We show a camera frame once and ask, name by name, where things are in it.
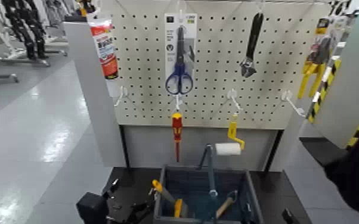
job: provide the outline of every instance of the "blue handle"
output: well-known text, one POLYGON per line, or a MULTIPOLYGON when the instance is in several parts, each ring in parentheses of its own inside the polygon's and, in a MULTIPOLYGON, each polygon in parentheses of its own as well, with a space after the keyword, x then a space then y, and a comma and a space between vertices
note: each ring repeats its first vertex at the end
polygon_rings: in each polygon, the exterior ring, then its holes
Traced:
POLYGON ((185 64, 184 63, 176 63, 174 72, 168 77, 166 80, 166 90, 170 94, 187 94, 193 89, 193 80, 192 77, 186 72, 185 70, 185 64), (182 89, 183 80, 189 80, 190 87, 188 89, 182 89), (177 83, 177 89, 176 91, 173 91, 169 88, 168 83, 174 81, 174 83, 177 83))

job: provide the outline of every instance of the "scissors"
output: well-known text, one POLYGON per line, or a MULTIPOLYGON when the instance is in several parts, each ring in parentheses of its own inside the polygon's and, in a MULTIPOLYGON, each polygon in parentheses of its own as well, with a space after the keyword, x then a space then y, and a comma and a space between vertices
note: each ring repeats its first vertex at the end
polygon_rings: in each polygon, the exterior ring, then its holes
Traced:
POLYGON ((178 28, 177 60, 174 72, 166 80, 166 90, 173 95, 187 94, 193 88, 192 77, 187 73, 184 62, 184 28, 178 28))

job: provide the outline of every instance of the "white pegboard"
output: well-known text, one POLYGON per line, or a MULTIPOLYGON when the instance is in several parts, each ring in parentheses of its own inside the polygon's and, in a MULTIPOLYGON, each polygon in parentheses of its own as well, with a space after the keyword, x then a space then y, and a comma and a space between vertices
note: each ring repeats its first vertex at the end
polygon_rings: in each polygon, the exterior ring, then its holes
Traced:
MULTIPOLYGON (((122 125, 170 126, 175 100, 165 89, 164 13, 176 1, 115 0, 103 10, 112 14, 119 59, 120 85, 129 96, 116 107, 122 125)), ((297 92, 301 69, 320 17, 322 2, 267 2, 255 51, 257 73, 244 78, 244 59, 256 2, 187 1, 187 13, 198 14, 194 89, 182 99, 184 126, 228 127, 236 111, 226 95, 231 88, 244 108, 238 127, 284 129, 292 108, 281 103, 285 90, 297 92)))

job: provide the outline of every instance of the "blue scissors handle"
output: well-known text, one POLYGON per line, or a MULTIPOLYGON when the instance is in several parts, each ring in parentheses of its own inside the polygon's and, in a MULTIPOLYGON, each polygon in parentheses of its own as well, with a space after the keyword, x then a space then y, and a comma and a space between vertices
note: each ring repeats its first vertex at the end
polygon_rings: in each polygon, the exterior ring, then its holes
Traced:
POLYGON ((178 65, 178 63, 175 65, 174 72, 168 77, 166 80, 166 90, 170 94, 187 94, 189 93, 193 88, 193 80, 192 77, 185 71, 185 65, 178 65), (188 80, 190 86, 187 86, 187 88, 183 88, 183 80, 188 80), (170 86, 170 82, 176 84, 176 89, 173 89, 170 86))

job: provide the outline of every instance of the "wooden hammer handle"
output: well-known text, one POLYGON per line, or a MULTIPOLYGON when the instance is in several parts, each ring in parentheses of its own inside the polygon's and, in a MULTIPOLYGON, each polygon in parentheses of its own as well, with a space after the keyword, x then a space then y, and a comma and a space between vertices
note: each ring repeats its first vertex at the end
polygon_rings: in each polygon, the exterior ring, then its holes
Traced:
POLYGON ((220 218, 223 212, 234 203, 233 198, 228 197, 226 201, 220 206, 220 208, 216 211, 216 219, 220 218))

